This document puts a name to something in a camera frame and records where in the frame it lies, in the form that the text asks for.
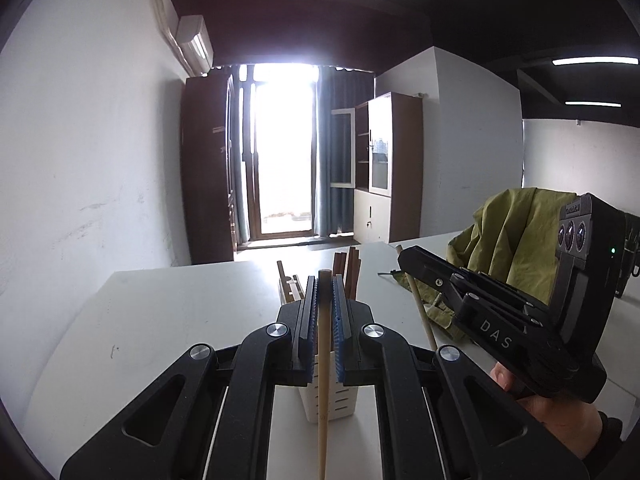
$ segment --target air conditioner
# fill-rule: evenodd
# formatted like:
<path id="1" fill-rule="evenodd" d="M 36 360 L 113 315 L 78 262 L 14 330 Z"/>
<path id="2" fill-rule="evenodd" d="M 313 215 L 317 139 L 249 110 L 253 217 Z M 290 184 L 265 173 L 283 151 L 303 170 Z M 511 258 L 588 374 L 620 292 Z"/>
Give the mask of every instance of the air conditioner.
<path id="1" fill-rule="evenodd" d="M 183 16 L 175 41 L 196 76 L 206 75 L 213 66 L 213 48 L 201 15 Z"/>

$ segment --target human hand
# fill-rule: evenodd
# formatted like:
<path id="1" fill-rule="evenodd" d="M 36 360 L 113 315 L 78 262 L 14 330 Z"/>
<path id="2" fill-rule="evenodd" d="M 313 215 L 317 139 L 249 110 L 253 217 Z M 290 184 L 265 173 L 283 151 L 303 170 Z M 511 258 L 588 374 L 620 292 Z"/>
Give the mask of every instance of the human hand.
<path id="1" fill-rule="evenodd" d="M 489 375 L 505 392 L 515 380 L 500 363 L 496 363 Z M 533 395 L 518 403 L 581 460 L 594 448 L 602 433 L 602 419 L 593 404 L 562 395 L 553 399 Z"/>

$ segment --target blue curtain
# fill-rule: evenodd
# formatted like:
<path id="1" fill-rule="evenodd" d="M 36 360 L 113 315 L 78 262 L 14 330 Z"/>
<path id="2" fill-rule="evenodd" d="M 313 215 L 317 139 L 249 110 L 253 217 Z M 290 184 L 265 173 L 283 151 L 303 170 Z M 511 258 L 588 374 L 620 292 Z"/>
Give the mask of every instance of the blue curtain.
<path id="1" fill-rule="evenodd" d="M 353 189 L 330 187 L 351 171 L 351 137 L 331 110 L 353 108 L 373 99 L 370 72 L 320 67 L 316 161 L 316 232 L 321 236 L 353 231 Z"/>

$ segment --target open cabinet door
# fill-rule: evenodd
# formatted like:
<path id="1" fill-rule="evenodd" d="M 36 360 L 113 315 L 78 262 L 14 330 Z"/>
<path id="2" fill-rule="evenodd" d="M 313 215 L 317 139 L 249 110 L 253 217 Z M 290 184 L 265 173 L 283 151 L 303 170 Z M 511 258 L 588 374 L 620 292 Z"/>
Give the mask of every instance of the open cabinet door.
<path id="1" fill-rule="evenodd" d="M 228 73 L 186 81 L 182 97 L 180 174 L 191 263 L 234 259 L 234 197 L 228 155 Z"/>

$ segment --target silver screw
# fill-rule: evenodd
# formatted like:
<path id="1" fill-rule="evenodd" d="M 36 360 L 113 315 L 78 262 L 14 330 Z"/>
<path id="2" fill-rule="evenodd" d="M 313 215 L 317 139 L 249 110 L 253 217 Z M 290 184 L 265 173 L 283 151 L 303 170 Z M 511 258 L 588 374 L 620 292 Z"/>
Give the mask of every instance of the silver screw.
<path id="1" fill-rule="evenodd" d="M 271 323 L 267 327 L 267 334 L 271 337 L 280 337 L 281 335 L 285 335 L 287 330 L 289 330 L 289 327 L 284 323 Z"/>
<path id="2" fill-rule="evenodd" d="M 196 345 L 189 352 L 189 356 L 191 357 L 191 359 L 199 361 L 200 359 L 206 359 L 207 357 L 209 357 L 210 353 L 211 348 L 209 348 L 207 345 Z"/>
<path id="3" fill-rule="evenodd" d="M 443 346 L 440 349 L 440 357 L 445 361 L 457 361 L 460 359 L 460 350 L 455 346 Z"/>
<path id="4" fill-rule="evenodd" d="M 368 335 L 369 337 L 380 337 L 383 335 L 383 333 L 385 333 L 384 328 L 382 328 L 380 325 L 375 324 L 367 325 L 363 330 L 365 335 Z"/>

